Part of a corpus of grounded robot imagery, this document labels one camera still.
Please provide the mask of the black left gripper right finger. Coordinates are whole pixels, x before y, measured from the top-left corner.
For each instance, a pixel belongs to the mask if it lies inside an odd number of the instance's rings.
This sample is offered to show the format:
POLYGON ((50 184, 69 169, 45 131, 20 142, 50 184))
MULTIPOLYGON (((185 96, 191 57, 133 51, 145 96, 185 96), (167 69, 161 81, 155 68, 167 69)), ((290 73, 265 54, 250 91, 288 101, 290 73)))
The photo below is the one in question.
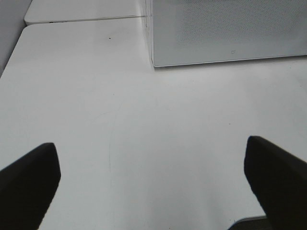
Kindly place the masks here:
POLYGON ((307 228, 307 163, 260 136, 250 136, 244 173, 274 230, 307 228))

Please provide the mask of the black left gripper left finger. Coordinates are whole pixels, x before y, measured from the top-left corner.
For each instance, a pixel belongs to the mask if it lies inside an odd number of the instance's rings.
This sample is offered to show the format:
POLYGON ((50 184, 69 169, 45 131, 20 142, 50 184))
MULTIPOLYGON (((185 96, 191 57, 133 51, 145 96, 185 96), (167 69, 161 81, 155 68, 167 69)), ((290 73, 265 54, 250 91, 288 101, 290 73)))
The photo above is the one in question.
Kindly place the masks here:
POLYGON ((43 143, 0 172, 0 228, 37 230, 61 178, 54 143, 43 143))

